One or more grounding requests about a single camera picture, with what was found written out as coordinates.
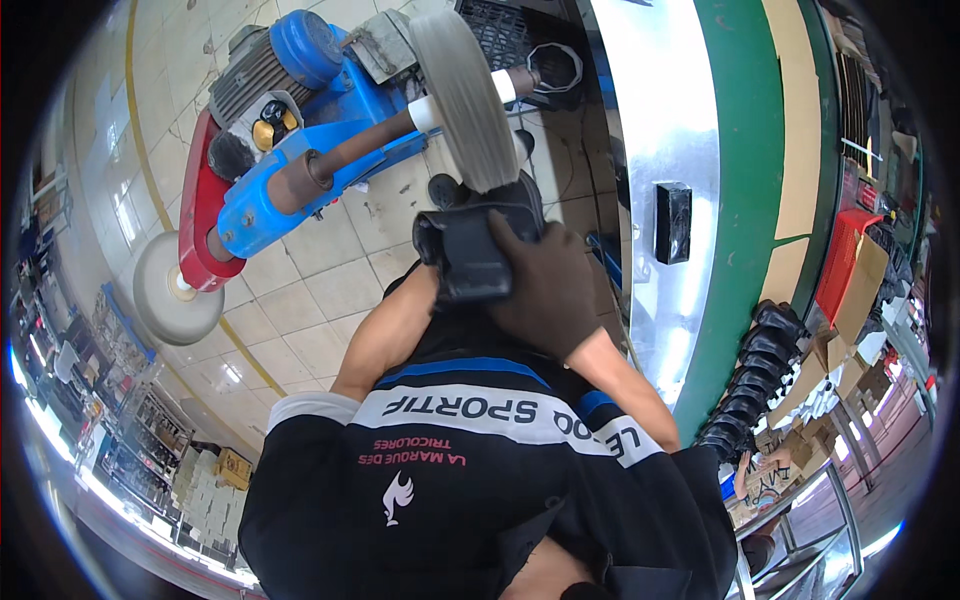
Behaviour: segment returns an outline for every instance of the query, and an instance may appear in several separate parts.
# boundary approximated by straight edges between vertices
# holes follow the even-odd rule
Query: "tiled floor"
[[[140,0],[135,15],[132,67],[137,112],[157,190],[174,227],[189,143],[209,85],[227,66],[227,43],[246,24],[272,24],[308,8],[351,29],[378,10],[408,14],[452,4],[447,0]],[[162,232],[134,148],[124,80],[129,4],[121,2],[91,40],[76,67],[74,144],[80,184],[98,244],[128,298],[133,266],[144,244]],[[584,234],[596,230],[585,133],[603,229],[617,230],[607,133],[598,109],[544,113],[515,108],[515,129],[530,131],[537,149],[524,166],[540,187],[548,218]],[[324,210],[320,222],[298,229],[250,259],[227,286],[226,318],[253,359],[290,394],[326,390],[340,368],[353,331],[417,255],[411,224],[432,208],[432,175],[459,177],[442,137],[370,181],[366,193],[350,188]],[[596,269],[597,313],[615,326],[606,280]],[[280,396],[216,327],[190,347],[157,345],[193,393],[259,449],[269,409]],[[190,396],[169,371],[160,383],[175,399]]]

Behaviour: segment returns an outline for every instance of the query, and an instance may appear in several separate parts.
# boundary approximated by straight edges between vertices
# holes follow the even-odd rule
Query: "hand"
[[[514,269],[514,291],[489,308],[493,320],[507,333],[565,360],[600,327],[583,240],[550,222],[538,244],[527,244],[493,210],[489,224]]]

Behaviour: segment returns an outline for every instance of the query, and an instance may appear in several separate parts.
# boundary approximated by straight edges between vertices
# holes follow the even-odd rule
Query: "man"
[[[327,394],[274,407],[240,526],[272,600],[722,598],[736,552],[709,448],[680,450],[594,312],[583,242],[491,231],[512,296],[433,313],[417,266]]]

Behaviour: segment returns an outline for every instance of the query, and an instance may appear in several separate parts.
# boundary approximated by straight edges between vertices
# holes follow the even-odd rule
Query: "black t-shirt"
[[[549,535],[620,597],[722,598],[736,551],[715,455],[666,454],[607,396],[525,362],[278,402],[240,525],[270,597],[495,598]]]

